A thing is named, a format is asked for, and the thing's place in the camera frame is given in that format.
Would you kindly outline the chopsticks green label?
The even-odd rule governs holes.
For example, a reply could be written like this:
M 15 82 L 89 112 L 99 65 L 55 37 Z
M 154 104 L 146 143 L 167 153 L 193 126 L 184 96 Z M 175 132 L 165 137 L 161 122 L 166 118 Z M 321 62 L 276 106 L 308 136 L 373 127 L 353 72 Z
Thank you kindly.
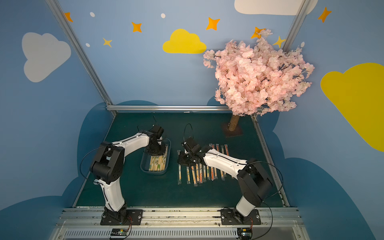
M 207 170 L 206 170 L 206 166 L 203 165 L 203 183 L 205 183 L 207 181 Z

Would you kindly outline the chopsticks red print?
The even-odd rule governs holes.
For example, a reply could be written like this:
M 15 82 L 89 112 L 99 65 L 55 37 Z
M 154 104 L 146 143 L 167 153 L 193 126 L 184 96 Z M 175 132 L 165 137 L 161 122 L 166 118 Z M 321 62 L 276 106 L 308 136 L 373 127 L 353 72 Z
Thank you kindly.
M 196 179 L 197 179 L 197 183 L 200 183 L 200 171 L 199 171 L 199 164 L 196 164 L 196 167 L 195 167 L 195 171 L 196 171 Z

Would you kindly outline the clear plastic storage box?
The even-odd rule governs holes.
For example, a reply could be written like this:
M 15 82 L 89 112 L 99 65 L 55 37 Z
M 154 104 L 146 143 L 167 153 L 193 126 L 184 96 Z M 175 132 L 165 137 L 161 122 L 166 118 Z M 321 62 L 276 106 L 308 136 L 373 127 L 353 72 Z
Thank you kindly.
M 159 142 L 161 147 L 165 147 L 165 152 L 160 156 L 152 156 L 148 153 L 143 153 L 141 161 L 141 170 L 150 175 L 163 175 L 166 173 L 171 156 L 171 141 L 163 139 Z

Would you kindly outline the chopsticks red bamboo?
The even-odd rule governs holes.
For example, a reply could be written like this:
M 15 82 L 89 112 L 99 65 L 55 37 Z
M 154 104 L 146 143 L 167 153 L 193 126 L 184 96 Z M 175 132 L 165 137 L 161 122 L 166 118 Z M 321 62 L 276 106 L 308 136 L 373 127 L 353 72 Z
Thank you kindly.
M 211 170 L 210 170 L 210 167 L 206 166 L 206 169 L 207 169 L 207 179 L 211 180 Z

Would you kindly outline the chopsticks green tip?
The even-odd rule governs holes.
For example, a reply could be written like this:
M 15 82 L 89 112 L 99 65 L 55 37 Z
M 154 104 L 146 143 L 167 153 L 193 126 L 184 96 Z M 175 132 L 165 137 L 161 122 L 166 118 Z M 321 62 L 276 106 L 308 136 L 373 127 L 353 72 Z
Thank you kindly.
M 191 177 L 190 177 L 190 168 L 186 167 L 187 172 L 187 184 L 191 184 Z

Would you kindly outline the red striped chopsticks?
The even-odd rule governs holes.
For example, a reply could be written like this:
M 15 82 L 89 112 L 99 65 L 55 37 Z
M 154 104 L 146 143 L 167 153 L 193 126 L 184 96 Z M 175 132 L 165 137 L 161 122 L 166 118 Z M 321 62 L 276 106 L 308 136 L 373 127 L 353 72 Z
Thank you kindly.
M 194 182 L 194 187 L 197 187 L 198 186 L 198 182 L 197 182 L 197 176 L 196 176 L 196 170 L 195 170 L 195 167 L 191 167 L 192 169 L 192 175 L 193 175 L 193 182 Z

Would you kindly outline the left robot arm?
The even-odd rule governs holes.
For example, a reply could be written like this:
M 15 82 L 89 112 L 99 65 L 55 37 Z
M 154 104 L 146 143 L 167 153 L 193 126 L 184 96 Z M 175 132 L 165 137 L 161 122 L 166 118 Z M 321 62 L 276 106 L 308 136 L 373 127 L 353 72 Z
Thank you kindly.
M 162 127 L 154 125 L 150 130 L 138 132 L 126 139 L 100 144 L 90 171 L 96 178 L 94 183 L 101 186 L 105 199 L 102 226 L 131 223 L 120 185 L 125 158 L 141 148 L 145 148 L 145 153 L 151 157 L 164 155 L 167 147 L 161 143 L 163 133 Z

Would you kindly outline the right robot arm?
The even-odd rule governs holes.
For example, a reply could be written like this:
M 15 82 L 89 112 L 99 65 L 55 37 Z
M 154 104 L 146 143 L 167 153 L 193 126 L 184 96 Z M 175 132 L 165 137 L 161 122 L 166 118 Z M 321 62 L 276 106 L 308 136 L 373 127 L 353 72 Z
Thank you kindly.
M 232 210 L 232 218 L 239 224 L 249 219 L 250 213 L 260 207 L 273 188 L 273 181 L 260 161 L 246 161 L 222 154 L 210 146 L 200 146 L 192 137 L 183 143 L 178 163 L 193 167 L 196 164 L 224 171 L 234 177 L 240 186 L 242 197 Z

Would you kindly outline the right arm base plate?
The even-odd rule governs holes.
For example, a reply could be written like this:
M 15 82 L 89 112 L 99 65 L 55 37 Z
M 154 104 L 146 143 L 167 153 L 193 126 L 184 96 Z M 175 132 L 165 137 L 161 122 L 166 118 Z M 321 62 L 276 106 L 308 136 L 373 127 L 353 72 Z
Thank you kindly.
M 244 217 L 235 209 L 223 208 L 220 210 L 222 225 L 261 225 L 261 217 L 257 209 Z

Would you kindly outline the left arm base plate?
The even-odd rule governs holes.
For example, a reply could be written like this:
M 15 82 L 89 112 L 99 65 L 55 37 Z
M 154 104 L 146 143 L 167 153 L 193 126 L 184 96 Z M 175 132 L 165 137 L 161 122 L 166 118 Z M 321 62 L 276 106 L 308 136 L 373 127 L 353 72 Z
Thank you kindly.
M 140 209 L 122 209 L 118 212 L 104 209 L 101 226 L 139 226 L 143 217 L 143 210 Z

